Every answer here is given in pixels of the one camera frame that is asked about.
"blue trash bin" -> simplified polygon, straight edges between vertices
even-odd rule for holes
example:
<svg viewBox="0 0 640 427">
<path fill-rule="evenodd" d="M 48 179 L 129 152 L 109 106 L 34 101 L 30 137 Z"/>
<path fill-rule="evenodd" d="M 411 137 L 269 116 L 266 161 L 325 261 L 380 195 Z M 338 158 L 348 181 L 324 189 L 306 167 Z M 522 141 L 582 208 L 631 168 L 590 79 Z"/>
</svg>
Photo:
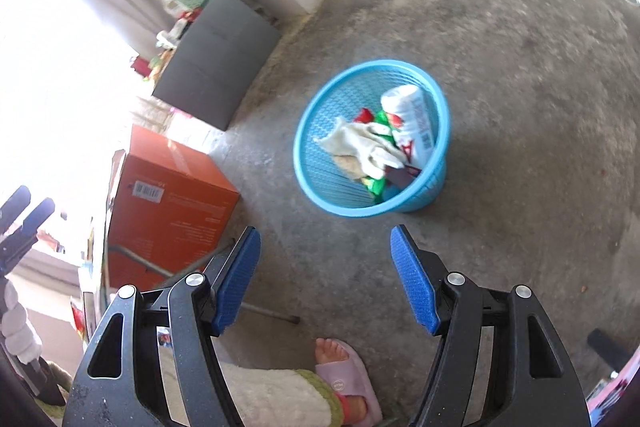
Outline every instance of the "blue trash bin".
<svg viewBox="0 0 640 427">
<path fill-rule="evenodd" d="M 380 110 L 382 94 L 405 84 L 419 86 L 425 93 L 435 141 L 433 153 L 411 185 L 383 203 L 374 204 L 364 185 L 347 179 L 314 138 L 331 133 L 338 116 L 351 121 L 363 107 L 374 112 Z M 293 147 L 296 177 L 311 201 L 338 216 L 411 212 L 431 203 L 442 190 L 449 134 L 449 106 L 442 90 L 427 73 L 399 60 L 365 62 L 336 76 L 309 103 Z"/>
</svg>

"gray floor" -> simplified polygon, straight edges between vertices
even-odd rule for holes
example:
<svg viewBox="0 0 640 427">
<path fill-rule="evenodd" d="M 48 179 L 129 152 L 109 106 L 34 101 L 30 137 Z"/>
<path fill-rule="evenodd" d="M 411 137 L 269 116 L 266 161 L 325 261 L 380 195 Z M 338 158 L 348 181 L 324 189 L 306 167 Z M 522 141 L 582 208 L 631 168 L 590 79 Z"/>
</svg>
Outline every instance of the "gray floor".
<svg viewBox="0 0 640 427">
<path fill-rule="evenodd" d="M 224 337 L 232 356 L 311 368 L 313 338 L 337 337 L 361 353 L 385 412 L 410 413 L 437 341 L 390 259 L 404 223 L 479 285 L 530 285 L 589 390 L 607 372 L 586 345 L 593 328 L 640 341 L 639 41 L 640 12 L 621 0 L 326 0 L 212 153 L 242 194 L 230 232 L 262 233 L 247 300 L 303 316 L 294 327 L 242 312 Z M 322 84 L 379 57 L 442 86 L 447 183 L 414 214 L 334 217 L 298 188 L 294 132 Z"/>
</svg>

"silver bolt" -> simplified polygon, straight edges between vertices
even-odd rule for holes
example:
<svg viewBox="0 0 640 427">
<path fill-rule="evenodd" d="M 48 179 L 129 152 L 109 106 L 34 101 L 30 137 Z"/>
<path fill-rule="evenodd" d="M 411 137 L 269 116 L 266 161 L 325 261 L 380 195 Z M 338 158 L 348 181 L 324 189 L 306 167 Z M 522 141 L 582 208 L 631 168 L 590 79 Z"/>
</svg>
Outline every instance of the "silver bolt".
<svg viewBox="0 0 640 427">
<path fill-rule="evenodd" d="M 136 293 L 136 287 L 130 284 L 127 284 L 126 286 L 123 286 L 118 290 L 118 297 L 120 297 L 121 299 L 128 299 L 129 297 L 132 297 L 133 295 L 135 295 L 135 293 Z"/>
<path fill-rule="evenodd" d="M 466 279 L 462 273 L 452 272 L 447 275 L 447 281 L 449 281 L 453 286 L 462 286 Z"/>
<path fill-rule="evenodd" d="M 522 284 L 520 286 L 516 286 L 516 293 L 523 299 L 528 299 L 532 295 L 531 289 Z"/>
<path fill-rule="evenodd" d="M 200 286 L 204 282 L 204 275 L 202 273 L 192 273 L 184 281 L 189 286 Z"/>
</svg>

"blue gripper pad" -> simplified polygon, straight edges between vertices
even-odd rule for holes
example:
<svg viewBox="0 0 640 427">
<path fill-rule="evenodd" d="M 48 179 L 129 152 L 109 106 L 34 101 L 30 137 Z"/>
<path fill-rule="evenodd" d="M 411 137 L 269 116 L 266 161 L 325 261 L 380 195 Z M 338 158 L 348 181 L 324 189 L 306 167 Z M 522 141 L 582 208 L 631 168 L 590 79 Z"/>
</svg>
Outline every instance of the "blue gripper pad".
<svg viewBox="0 0 640 427">
<path fill-rule="evenodd" d="M 396 264 L 415 319 L 434 335 L 440 326 L 440 318 L 436 313 L 435 292 L 418 261 L 412 241 L 407 239 L 400 227 L 391 230 L 391 257 Z"/>
<path fill-rule="evenodd" d="M 236 321 L 242 298 L 260 259 L 261 247 L 260 233 L 252 230 L 216 295 L 216 316 L 211 323 L 216 336 L 222 335 L 225 328 Z"/>
</svg>

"cardboard box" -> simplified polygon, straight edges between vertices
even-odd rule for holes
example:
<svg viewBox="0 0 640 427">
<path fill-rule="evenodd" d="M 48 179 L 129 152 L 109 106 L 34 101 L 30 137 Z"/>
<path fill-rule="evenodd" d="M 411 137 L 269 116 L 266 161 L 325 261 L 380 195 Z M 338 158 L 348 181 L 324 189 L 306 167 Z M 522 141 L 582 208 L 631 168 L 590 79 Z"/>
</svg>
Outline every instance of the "cardboard box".
<svg viewBox="0 0 640 427">
<path fill-rule="evenodd" d="M 216 247 L 240 195 L 211 158 L 133 126 L 129 150 L 114 162 L 109 245 L 173 273 Z M 112 250 L 108 264 L 114 288 L 146 291 L 164 279 Z"/>
</svg>

